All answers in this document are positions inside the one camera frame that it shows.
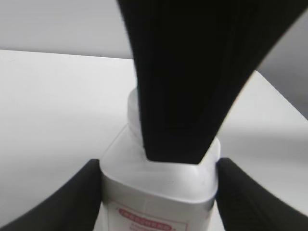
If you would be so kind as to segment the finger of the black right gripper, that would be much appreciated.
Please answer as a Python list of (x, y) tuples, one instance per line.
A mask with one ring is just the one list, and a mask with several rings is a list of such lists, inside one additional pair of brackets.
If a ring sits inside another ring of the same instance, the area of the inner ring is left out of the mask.
[(305, 0), (120, 0), (148, 160), (198, 164)]

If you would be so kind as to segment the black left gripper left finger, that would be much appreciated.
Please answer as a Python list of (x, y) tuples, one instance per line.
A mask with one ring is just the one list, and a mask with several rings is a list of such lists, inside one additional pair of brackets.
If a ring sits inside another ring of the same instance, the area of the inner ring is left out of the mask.
[(92, 231), (102, 202), (102, 173), (89, 160), (65, 185), (2, 231)]

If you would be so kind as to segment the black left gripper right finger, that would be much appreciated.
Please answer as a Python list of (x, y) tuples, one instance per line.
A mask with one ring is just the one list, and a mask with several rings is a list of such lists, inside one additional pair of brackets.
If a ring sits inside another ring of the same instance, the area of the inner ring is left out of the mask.
[(227, 231), (306, 231), (308, 218), (253, 180), (231, 159), (217, 164), (218, 211)]

